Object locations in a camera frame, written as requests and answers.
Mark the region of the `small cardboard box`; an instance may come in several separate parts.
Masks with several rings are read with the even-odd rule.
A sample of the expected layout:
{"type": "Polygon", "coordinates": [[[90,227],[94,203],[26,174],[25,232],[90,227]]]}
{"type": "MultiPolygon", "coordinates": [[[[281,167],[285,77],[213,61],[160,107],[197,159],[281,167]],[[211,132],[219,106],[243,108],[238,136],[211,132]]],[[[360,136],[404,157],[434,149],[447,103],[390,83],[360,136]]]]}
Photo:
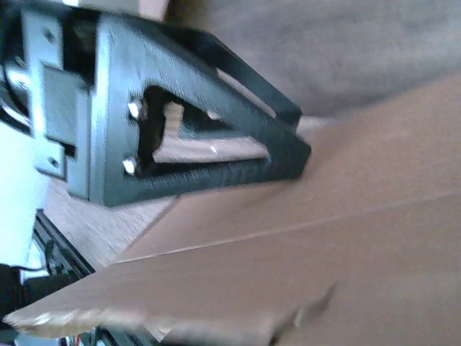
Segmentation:
{"type": "Polygon", "coordinates": [[[460,76],[310,134],[294,183],[179,198],[112,265],[5,320],[209,345],[460,343],[460,76]]]}

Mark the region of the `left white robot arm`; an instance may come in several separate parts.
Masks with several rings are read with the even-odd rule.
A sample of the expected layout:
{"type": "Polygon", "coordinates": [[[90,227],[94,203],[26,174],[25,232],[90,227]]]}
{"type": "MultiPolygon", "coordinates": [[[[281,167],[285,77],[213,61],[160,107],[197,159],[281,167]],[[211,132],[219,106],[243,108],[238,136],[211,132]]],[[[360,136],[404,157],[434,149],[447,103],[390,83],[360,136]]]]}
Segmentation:
{"type": "Polygon", "coordinates": [[[46,177],[105,206],[297,179],[300,108],[213,35],[54,1],[1,3],[1,247],[31,231],[46,177]],[[161,163],[166,106],[193,138],[249,137],[257,159],[161,163]]]}

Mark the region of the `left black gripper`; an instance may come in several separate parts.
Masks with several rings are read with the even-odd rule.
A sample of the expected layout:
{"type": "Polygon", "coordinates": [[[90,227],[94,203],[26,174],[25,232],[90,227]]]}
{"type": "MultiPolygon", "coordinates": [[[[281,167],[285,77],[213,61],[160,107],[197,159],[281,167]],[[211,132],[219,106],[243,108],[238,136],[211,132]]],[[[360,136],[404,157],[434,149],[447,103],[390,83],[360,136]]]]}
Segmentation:
{"type": "Polygon", "coordinates": [[[100,12],[1,2],[1,119],[35,140],[37,171],[97,200],[92,120],[100,12]]]}

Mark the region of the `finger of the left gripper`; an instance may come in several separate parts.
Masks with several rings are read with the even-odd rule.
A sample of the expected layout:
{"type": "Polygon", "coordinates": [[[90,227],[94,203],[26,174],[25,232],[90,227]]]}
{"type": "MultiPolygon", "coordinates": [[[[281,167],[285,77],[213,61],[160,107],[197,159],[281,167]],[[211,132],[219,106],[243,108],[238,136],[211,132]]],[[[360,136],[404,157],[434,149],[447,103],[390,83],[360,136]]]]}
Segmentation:
{"type": "Polygon", "coordinates": [[[103,14],[97,23],[92,173],[97,200],[109,207],[234,185],[297,179],[310,146],[275,120],[275,113],[223,71],[184,79],[187,63],[158,30],[162,23],[103,14]],[[184,106],[200,139],[254,139],[268,151],[258,159],[206,159],[160,163],[154,153],[165,142],[166,107],[184,106]]]}
{"type": "Polygon", "coordinates": [[[297,130],[300,108],[216,36],[203,30],[170,24],[159,24],[158,30],[171,41],[171,45],[176,46],[174,52],[187,63],[186,83],[192,86],[197,80],[196,74],[204,78],[201,86],[194,87],[199,95],[205,91],[205,85],[217,81],[218,72],[223,71],[269,106],[275,113],[275,120],[283,127],[293,133],[297,130]]]}

